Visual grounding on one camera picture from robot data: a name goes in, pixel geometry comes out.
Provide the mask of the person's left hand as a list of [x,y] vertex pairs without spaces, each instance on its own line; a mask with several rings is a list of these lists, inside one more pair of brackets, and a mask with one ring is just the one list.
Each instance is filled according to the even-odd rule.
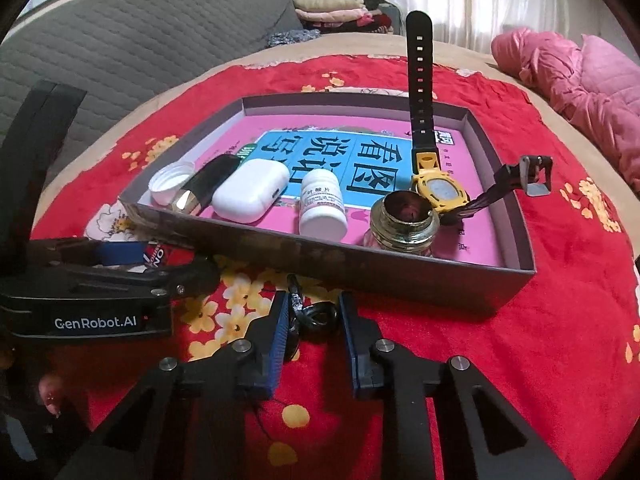
[[64,382],[56,373],[44,374],[38,382],[38,394],[43,406],[55,418],[61,415],[64,402]]

